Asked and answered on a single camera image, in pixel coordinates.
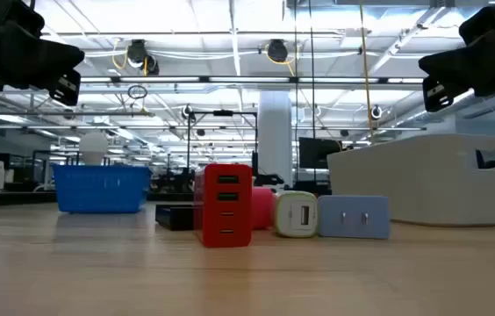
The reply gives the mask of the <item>white storage bin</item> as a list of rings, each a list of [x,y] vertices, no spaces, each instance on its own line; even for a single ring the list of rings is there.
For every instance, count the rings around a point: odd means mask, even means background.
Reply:
[[[384,196],[396,221],[495,226],[495,136],[426,134],[330,154],[335,195]]]

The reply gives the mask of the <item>periwinkle wall charger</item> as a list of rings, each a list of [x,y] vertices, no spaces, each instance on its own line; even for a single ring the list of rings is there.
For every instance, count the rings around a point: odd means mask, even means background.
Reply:
[[[387,240],[391,235],[389,200],[381,196],[329,195],[318,198],[322,237]]]

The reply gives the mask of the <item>black LCD display module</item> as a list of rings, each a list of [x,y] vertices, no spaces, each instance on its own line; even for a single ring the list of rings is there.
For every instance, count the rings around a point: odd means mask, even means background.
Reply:
[[[194,208],[192,205],[157,205],[155,221],[170,231],[191,231],[194,229]]]

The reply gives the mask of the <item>green white USB charger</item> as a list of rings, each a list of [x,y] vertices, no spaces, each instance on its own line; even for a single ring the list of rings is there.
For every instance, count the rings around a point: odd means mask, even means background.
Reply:
[[[276,197],[275,231],[288,238],[311,238],[318,230],[318,200],[309,192],[286,190]]]

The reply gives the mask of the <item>red multi-port USB charger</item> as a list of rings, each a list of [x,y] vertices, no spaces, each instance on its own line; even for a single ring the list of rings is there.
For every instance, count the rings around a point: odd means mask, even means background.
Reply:
[[[196,174],[194,231],[207,248],[249,245],[252,169],[244,164],[212,163]]]

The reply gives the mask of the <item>pink USB wall charger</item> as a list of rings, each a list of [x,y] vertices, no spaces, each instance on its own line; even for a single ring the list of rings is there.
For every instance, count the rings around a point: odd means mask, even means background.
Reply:
[[[254,187],[251,198],[251,223],[254,230],[263,230],[272,226],[276,197],[269,188]]]

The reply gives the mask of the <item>white LED bulb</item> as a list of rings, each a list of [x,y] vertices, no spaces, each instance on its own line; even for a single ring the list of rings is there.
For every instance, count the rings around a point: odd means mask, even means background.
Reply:
[[[86,165],[100,165],[108,147],[108,140],[99,131],[84,134],[79,143],[79,151]]]

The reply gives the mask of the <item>blue plastic basket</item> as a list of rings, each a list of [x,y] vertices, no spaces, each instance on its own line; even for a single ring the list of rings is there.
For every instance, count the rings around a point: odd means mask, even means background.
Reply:
[[[61,212],[136,213],[150,189],[147,167],[54,165],[53,172]]]

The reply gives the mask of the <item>black monitor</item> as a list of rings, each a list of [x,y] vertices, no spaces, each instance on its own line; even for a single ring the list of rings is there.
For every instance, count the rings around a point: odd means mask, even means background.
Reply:
[[[327,169],[327,157],[342,150],[337,140],[300,137],[298,166],[302,169]]]

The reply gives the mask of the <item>white pillar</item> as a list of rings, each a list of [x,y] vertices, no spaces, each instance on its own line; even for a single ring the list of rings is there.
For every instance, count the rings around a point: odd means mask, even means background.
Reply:
[[[292,186],[291,100],[286,90],[264,90],[258,104],[259,171]]]

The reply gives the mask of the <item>black background stand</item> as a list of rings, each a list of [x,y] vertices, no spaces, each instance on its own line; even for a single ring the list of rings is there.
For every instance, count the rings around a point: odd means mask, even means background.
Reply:
[[[284,184],[284,180],[277,174],[263,174],[259,170],[259,155],[257,152],[252,153],[252,173],[254,186],[278,185]]]

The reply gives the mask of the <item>black metal frame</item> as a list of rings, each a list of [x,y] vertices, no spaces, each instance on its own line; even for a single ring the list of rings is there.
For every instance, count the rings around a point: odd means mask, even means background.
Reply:
[[[253,115],[255,119],[258,119],[258,114],[255,112],[248,112],[248,111],[232,111],[232,110],[213,110],[213,111],[193,111],[190,107],[188,107],[189,113],[187,116],[187,126],[186,126],[186,131],[187,131],[187,138],[186,138],[186,146],[187,146],[187,153],[186,153],[186,169],[188,172],[188,175],[190,176],[191,180],[191,192],[195,193],[195,185],[197,184],[196,176],[197,172],[192,173],[190,170],[190,154],[191,154],[191,131],[193,130],[193,125],[191,123],[192,121],[192,116],[193,115],[199,115],[199,118],[196,120],[196,124],[200,123],[202,119],[206,115],[211,115],[214,117],[233,117],[233,116],[240,116],[242,118],[245,118],[246,115]],[[258,123],[255,122],[254,125],[251,125],[251,128],[255,131],[255,140],[254,140],[254,145],[255,149],[252,152],[251,155],[251,165],[249,166],[249,170],[251,171],[251,176],[249,177],[249,182],[251,185],[254,185],[254,181],[258,176],[258,147],[259,147],[259,127]]]

